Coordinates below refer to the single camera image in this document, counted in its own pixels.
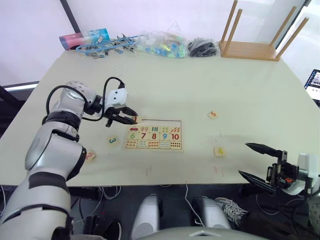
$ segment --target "white table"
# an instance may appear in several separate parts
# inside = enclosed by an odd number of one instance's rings
[[[18,185],[24,179],[24,158],[46,114],[51,89],[77,80],[101,95],[110,76],[126,83],[128,106],[141,116],[182,120],[183,151],[124,149],[127,125],[107,128],[106,119],[83,120],[80,142],[97,157],[84,164],[69,186],[245,183],[238,170],[264,179],[276,158],[244,143],[287,150],[293,164],[299,153],[320,155],[320,111],[282,60],[169,59],[130,52],[92,59],[66,51],[0,139],[0,184]],[[51,103],[59,97],[55,94]],[[214,120],[207,115],[212,110],[218,113]],[[107,145],[112,135],[122,138],[120,146]],[[214,147],[223,147],[226,156],[215,157]]]

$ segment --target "plastic bag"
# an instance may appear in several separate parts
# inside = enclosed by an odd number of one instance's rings
[[[186,39],[163,31],[152,31],[140,35],[136,42],[136,50],[177,59],[184,58],[189,53]]]
[[[190,57],[210,57],[217,54],[219,47],[212,39],[195,38],[188,44]]]

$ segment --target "printed number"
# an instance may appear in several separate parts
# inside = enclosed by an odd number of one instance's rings
[[[92,152],[89,152],[89,153],[86,155],[85,159],[88,160],[88,158],[92,157],[92,155],[93,155]]]
[[[114,138],[114,139],[110,139],[110,140],[109,140],[109,143],[112,144],[112,143],[114,143],[115,141],[117,141],[117,139],[115,139],[115,138]]]
[[[178,140],[179,139],[179,134],[171,134],[172,140]]]

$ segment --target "number puzzle board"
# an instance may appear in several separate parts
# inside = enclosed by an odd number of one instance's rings
[[[142,119],[128,127],[126,149],[182,150],[182,123],[179,120]]]

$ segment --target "sneaker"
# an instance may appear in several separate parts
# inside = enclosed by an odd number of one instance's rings
[[[234,201],[225,197],[217,197],[215,201],[222,208],[228,219],[239,227],[242,217],[247,214],[248,211],[242,209]]]
[[[114,220],[106,227],[103,237],[108,240],[120,240],[122,228],[120,222]]]

